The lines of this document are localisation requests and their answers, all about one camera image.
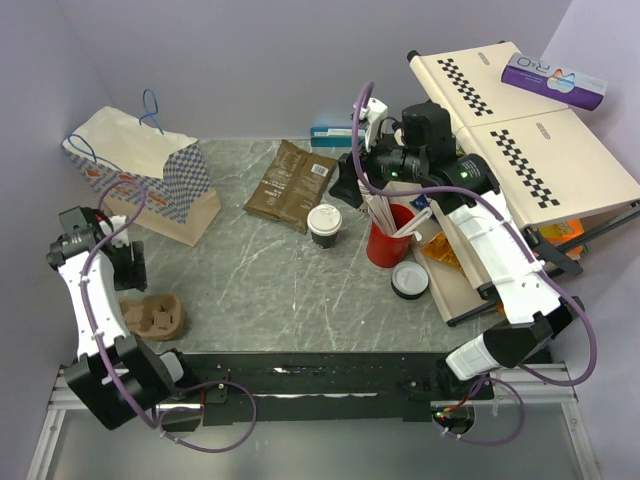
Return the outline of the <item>white plastic cup lid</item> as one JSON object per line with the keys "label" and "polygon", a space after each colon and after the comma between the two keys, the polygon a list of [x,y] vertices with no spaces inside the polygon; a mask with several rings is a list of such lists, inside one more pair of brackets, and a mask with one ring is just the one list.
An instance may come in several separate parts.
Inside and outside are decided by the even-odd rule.
{"label": "white plastic cup lid", "polygon": [[330,204],[320,204],[314,207],[307,216],[307,227],[316,235],[334,235],[340,230],[341,226],[342,214]]}

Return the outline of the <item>brown pulp cup carrier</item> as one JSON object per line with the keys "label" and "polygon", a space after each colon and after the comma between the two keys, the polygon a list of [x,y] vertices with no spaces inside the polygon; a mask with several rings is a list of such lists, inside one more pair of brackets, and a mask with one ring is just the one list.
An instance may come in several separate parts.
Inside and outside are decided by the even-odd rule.
{"label": "brown pulp cup carrier", "polygon": [[174,340],[185,326],[183,304],[173,294],[148,295],[138,301],[120,298],[119,306],[128,330],[145,340]]}

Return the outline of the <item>black paper coffee cup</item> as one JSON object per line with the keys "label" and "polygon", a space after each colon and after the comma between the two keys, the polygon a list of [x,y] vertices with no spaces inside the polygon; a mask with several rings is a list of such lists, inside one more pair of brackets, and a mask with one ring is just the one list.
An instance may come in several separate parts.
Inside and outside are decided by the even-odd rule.
{"label": "black paper coffee cup", "polygon": [[315,245],[318,248],[321,249],[331,249],[335,246],[337,238],[338,238],[338,231],[335,231],[333,233],[331,233],[330,235],[321,235],[319,233],[316,233],[314,231],[311,232],[311,238],[313,240],[313,242],[315,243]]}

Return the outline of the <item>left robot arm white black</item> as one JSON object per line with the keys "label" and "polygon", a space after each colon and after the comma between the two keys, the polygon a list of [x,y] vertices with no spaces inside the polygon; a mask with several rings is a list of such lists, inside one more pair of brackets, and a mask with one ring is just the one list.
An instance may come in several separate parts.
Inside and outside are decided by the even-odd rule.
{"label": "left robot arm white black", "polygon": [[64,370],[66,383],[107,429],[133,418],[155,428],[156,406],[169,397],[191,399],[198,378],[177,353],[153,353],[126,326],[117,294],[146,289],[144,246],[129,240],[124,216],[74,207],[59,221],[63,232],[46,259],[69,291],[77,324],[76,358]]}

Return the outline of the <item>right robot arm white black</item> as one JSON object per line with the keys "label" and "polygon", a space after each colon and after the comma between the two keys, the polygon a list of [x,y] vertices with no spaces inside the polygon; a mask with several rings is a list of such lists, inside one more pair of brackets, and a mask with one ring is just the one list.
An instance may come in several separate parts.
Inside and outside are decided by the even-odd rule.
{"label": "right robot arm white black", "polygon": [[402,139],[382,135],[386,106],[363,92],[353,106],[352,150],[339,160],[333,197],[364,206],[379,225],[390,223],[390,182],[416,185],[463,234],[489,275],[505,320],[451,351],[437,373],[438,390],[459,398],[472,379],[520,366],[584,309],[545,272],[517,229],[499,181],[475,153],[458,150],[446,109],[427,101],[406,108],[395,123]]}

